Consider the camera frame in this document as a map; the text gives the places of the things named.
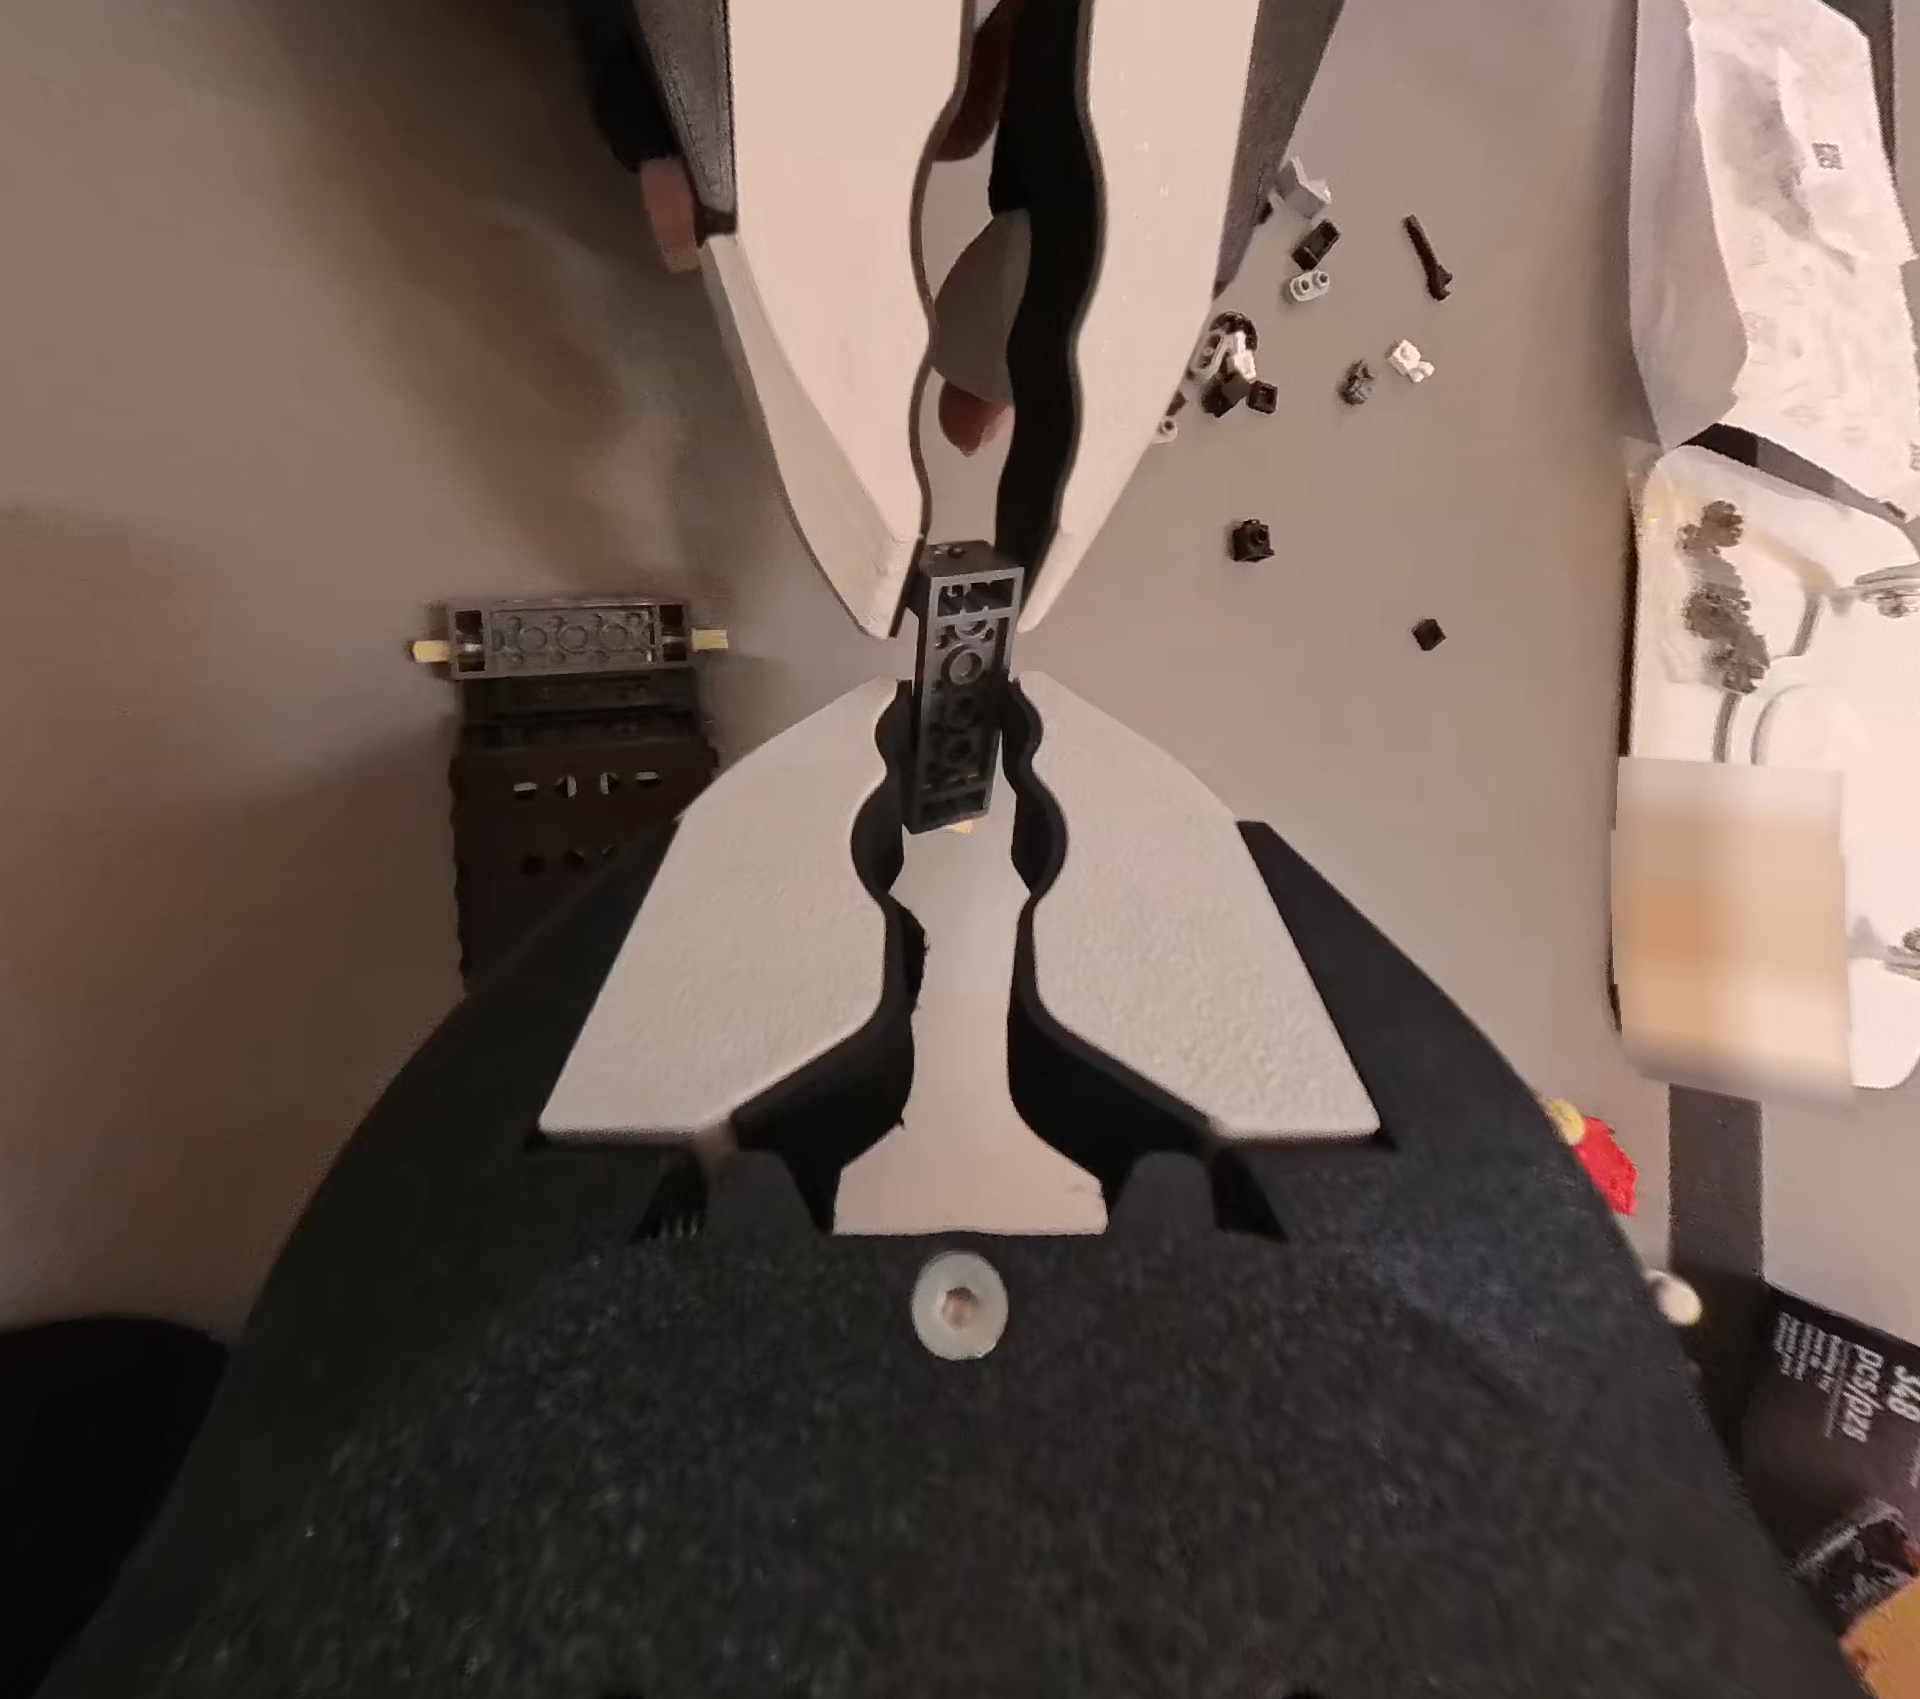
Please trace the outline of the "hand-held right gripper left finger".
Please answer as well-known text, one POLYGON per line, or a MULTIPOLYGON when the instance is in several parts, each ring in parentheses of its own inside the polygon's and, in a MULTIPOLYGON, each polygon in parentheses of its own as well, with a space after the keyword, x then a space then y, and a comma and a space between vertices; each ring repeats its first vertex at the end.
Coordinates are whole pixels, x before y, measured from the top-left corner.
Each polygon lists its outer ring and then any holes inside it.
POLYGON ((920 928, 895 680, 862 684, 686 808, 541 1112, 552 1142, 772 1152, 838 1186, 914 1082, 920 928))

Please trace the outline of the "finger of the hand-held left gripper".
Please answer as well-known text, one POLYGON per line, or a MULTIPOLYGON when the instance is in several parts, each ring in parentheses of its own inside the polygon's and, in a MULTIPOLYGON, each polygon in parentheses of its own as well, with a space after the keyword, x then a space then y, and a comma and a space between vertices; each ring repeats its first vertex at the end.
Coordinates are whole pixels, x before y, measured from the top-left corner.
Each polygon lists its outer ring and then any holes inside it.
POLYGON ((1262 0, 1029 0, 993 204, 1027 216, 997 546, 1039 630, 1154 444, 1206 324, 1262 0))
POLYGON ((920 204, 972 0, 727 0, 734 224, 705 282, 798 534, 847 616, 900 626, 929 526, 920 204))

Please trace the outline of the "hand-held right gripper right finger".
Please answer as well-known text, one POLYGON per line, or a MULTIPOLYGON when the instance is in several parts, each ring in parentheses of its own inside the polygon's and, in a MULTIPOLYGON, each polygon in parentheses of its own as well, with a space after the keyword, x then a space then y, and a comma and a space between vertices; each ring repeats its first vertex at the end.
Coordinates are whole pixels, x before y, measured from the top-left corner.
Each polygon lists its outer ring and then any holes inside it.
POLYGON ((1101 1186, 1367 1144, 1380 1112, 1229 806, 1045 674, 1011 696, 1011 1094, 1101 1186))

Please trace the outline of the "dark toy brick assembly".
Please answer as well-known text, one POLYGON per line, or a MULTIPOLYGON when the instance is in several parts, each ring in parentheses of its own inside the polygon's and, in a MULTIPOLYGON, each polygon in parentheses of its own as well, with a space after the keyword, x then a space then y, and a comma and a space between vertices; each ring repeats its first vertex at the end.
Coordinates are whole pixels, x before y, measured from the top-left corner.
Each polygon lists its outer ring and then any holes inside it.
POLYGON ((411 644, 451 684, 452 894, 468 992, 715 780, 705 664, 730 636, 638 596, 452 600, 411 644))

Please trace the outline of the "dark grey toy axle brick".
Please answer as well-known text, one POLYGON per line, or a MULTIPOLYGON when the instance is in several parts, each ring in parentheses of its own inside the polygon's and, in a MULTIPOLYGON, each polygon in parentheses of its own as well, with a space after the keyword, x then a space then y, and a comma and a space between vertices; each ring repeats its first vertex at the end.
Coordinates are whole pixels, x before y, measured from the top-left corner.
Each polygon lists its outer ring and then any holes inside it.
POLYGON ((1023 578, 1021 564, 985 540, 937 542, 914 572, 909 834, 975 822, 993 806, 1023 578))

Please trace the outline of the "grey desk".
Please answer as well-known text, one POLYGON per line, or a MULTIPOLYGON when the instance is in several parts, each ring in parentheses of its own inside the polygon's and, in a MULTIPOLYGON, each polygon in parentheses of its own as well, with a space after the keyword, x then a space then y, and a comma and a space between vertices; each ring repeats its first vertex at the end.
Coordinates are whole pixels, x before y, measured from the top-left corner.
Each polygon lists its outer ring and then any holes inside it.
MULTIPOLYGON (((1332 296, 1033 664, 1270 822, 1669 1242, 1603 980, 1635 0, 1351 0, 1332 296)), ((451 594, 678 592, 727 756, 888 662, 660 270, 559 0, 5 0, 5 1328, 233 1330, 460 994, 451 594)))

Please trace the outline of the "person's left hand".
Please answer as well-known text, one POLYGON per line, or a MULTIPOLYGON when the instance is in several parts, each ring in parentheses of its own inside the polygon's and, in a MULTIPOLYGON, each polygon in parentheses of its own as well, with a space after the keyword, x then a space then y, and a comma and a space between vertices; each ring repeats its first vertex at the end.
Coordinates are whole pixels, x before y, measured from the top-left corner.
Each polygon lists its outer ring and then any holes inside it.
MULTIPOLYGON (((997 132, 1011 80, 1013 40, 1023 6, 1030 0, 985 2, 977 14, 969 82, 946 126, 937 162, 972 158, 997 132)), ((688 166, 678 152, 658 152, 636 164, 644 216, 669 272, 696 272, 705 236, 688 166)), ((986 396, 941 370, 939 428, 948 444, 972 458, 1002 438, 1014 424, 1011 400, 986 396)))

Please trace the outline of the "scattered small toy bricks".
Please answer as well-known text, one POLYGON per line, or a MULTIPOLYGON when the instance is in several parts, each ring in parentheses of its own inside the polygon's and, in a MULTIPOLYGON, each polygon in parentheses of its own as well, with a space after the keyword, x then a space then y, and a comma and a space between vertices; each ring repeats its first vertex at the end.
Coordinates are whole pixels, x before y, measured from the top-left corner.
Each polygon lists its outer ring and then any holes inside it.
MULTIPOLYGON (((1289 158, 1278 182, 1260 200, 1256 228, 1270 222, 1277 212, 1301 224, 1278 288, 1285 306, 1319 304, 1332 292, 1332 274, 1326 262, 1341 240, 1341 230, 1331 218, 1331 196, 1331 190, 1313 180, 1297 158, 1289 158)), ((1416 216, 1407 216, 1403 228, 1420 262, 1428 298, 1446 304, 1452 296, 1455 276, 1432 248, 1428 230, 1416 216)), ((1382 364, 1407 386, 1426 386, 1436 372, 1434 362, 1409 340, 1394 342, 1382 356, 1382 364)), ((1337 386, 1338 404, 1348 410, 1367 406, 1375 396, 1378 378, 1368 360, 1355 362, 1337 386)), ((1280 388, 1260 368, 1256 322, 1236 312, 1217 314, 1205 328, 1150 440, 1152 446, 1172 444, 1181 436, 1181 420, 1189 412, 1209 418, 1223 418, 1241 410, 1254 416, 1274 416, 1278 404, 1280 388)), ((1277 556, 1273 530, 1259 518, 1232 522, 1227 536, 1227 556, 1234 564, 1262 564, 1277 556)), ((1432 618, 1418 622, 1411 636, 1422 654, 1432 654, 1446 642, 1444 628, 1432 618)))

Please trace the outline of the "red toy minifigure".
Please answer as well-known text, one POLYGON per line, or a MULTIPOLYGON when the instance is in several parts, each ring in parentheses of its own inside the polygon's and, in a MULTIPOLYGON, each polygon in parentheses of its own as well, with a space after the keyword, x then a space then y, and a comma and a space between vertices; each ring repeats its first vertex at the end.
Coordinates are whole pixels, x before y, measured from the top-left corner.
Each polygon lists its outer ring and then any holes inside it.
POLYGON ((1541 1104, 1569 1152, 1596 1186, 1604 1206, 1621 1220, 1635 1218, 1640 1176, 1615 1128, 1559 1096, 1544 1096, 1541 1104))

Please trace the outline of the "white printed paper bag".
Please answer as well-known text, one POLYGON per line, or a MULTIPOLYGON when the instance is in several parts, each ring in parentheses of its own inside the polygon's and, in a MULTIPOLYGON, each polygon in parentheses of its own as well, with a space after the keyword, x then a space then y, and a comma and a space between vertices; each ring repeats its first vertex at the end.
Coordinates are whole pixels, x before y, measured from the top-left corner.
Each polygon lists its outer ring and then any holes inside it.
POLYGON ((1639 0, 1629 316, 1655 434, 1729 424, 1917 516, 1917 262, 1865 32, 1639 0))

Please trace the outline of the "clear bag of black gears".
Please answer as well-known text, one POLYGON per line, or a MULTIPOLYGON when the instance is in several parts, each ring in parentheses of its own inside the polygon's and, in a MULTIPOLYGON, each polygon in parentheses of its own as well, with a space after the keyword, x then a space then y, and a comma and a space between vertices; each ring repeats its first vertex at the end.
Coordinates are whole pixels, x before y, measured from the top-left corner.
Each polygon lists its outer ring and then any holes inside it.
POLYGON ((1739 716, 1789 686, 1841 594, 1907 562, 1908 540, 1873 512, 1699 446, 1650 458, 1635 480, 1623 752, 1721 764, 1739 716))

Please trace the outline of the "white book stand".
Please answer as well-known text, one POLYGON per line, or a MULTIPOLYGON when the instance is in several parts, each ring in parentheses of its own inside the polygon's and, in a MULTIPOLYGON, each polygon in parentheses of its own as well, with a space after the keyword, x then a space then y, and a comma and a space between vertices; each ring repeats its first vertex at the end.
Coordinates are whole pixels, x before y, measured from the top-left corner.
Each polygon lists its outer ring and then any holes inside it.
POLYGON ((1841 1100, 1917 1070, 1917 558, 1862 574, 1726 762, 1631 756, 1613 838, 1629 1056, 1841 1100))

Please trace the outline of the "black toy set box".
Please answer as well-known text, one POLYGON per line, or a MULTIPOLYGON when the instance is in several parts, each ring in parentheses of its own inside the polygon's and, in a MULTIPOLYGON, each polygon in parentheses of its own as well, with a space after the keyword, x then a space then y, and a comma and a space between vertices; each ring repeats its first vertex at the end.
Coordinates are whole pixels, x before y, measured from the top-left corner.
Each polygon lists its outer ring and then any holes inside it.
POLYGON ((1919 1693, 1919 1348, 1781 1290, 1741 1420, 1747 1493, 1870 1695, 1919 1693))

